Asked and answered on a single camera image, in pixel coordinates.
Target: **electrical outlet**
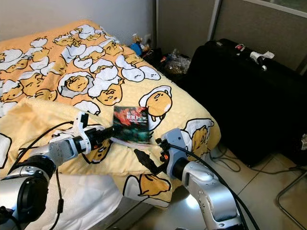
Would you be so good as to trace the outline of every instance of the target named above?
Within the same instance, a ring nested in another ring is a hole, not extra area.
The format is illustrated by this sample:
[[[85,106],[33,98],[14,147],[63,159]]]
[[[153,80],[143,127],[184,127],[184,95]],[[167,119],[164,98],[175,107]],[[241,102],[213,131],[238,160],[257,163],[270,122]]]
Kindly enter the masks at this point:
[[[152,35],[151,34],[145,35],[143,42],[150,45],[153,42]]]

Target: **clutter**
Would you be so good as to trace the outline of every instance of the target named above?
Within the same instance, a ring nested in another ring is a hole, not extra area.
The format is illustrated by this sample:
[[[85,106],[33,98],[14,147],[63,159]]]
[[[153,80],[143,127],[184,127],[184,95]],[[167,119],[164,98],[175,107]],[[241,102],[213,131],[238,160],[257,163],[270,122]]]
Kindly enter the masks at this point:
[[[179,54],[179,51],[174,49],[166,58],[165,70],[171,74],[186,74],[190,63],[190,58]]]
[[[142,44],[142,38],[137,34],[132,35],[133,43],[130,45],[130,48],[134,50],[134,52],[141,56],[143,53],[146,53],[150,50],[149,44]]]

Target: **metal frame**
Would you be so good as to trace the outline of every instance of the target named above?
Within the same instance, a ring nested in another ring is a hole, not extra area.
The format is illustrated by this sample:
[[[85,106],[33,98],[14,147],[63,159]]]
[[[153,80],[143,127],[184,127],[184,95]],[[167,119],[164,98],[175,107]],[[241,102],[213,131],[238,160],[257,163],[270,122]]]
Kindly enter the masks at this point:
[[[307,18],[307,12],[303,12],[303,11],[295,10],[295,9],[292,9],[292,8],[289,8],[289,7],[281,6],[281,5],[278,5],[276,3],[271,3],[271,2],[267,2],[267,1],[263,1],[263,0],[243,0],[243,1],[255,3],[255,4],[258,4],[258,5],[261,5],[261,6],[267,6],[267,7],[273,8],[275,10],[279,10],[279,11],[290,13],[290,14],[293,14],[293,15],[296,15],[296,16]]]
[[[215,32],[215,28],[216,28],[216,24],[217,24],[217,19],[220,15],[220,9],[221,9],[221,5],[222,5],[222,1],[223,0],[215,0],[214,1],[214,6],[213,6],[210,25],[209,25],[207,41],[213,40],[214,32]]]
[[[294,185],[296,185],[301,179],[303,179],[305,176],[307,176],[307,171],[304,172],[302,175],[297,177],[291,184],[289,184],[286,188],[284,188],[282,191],[279,192],[279,194],[276,197],[276,203],[277,206],[281,209],[281,211],[286,214],[297,226],[299,226],[303,230],[307,230],[300,222],[298,222],[281,204],[280,204],[280,197],[285,194],[290,188],[292,188]]]

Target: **white mattress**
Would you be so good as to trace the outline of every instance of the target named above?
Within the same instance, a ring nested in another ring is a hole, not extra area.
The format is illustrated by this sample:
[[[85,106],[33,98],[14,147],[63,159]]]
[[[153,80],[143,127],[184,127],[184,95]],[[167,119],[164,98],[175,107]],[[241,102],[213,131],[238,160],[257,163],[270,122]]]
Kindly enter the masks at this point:
[[[122,194],[110,176],[59,175],[64,210],[55,230],[86,230],[112,213]],[[26,230],[48,230],[57,216],[59,192],[56,176],[50,180],[46,210]]]

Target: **yellow bedsheet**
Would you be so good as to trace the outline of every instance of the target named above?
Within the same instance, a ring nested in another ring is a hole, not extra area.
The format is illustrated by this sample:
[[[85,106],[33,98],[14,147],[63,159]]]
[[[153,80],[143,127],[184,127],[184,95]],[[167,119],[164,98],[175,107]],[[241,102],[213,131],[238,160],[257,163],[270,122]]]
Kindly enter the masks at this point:
[[[89,127],[111,126],[114,105],[148,107],[153,144],[176,127],[186,148],[199,155],[220,139],[219,127],[205,108],[91,21],[1,42],[0,177],[23,148],[49,128],[73,121],[79,110],[90,113]],[[35,147],[72,137],[70,128],[49,133]],[[106,140],[59,171],[110,174],[123,195],[168,206],[178,181],[163,172],[150,174],[135,151]],[[161,164],[158,146],[143,151],[156,166]]]

